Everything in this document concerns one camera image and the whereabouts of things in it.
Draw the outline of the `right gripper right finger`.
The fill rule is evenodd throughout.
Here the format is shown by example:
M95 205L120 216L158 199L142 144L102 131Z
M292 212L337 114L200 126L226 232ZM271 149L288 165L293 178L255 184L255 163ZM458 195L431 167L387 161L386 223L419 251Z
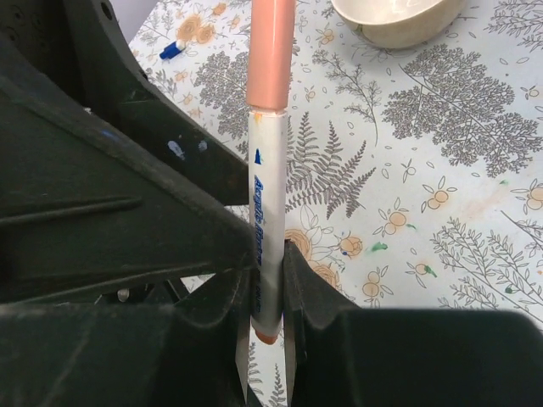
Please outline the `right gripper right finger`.
M357 306L285 243L283 330L289 403L324 403L345 390L350 346L342 317Z

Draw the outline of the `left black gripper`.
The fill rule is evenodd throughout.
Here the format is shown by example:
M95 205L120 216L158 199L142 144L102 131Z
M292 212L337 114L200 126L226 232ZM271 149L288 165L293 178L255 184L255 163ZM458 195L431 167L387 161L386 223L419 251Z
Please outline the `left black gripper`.
M247 271L248 168L132 55L107 1L1 4L1 300Z

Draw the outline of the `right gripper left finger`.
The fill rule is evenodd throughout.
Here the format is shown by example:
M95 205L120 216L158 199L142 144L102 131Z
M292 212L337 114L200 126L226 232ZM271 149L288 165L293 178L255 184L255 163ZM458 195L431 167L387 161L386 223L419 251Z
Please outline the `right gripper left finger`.
M248 398L249 273L217 273L183 299L183 396L189 403Z

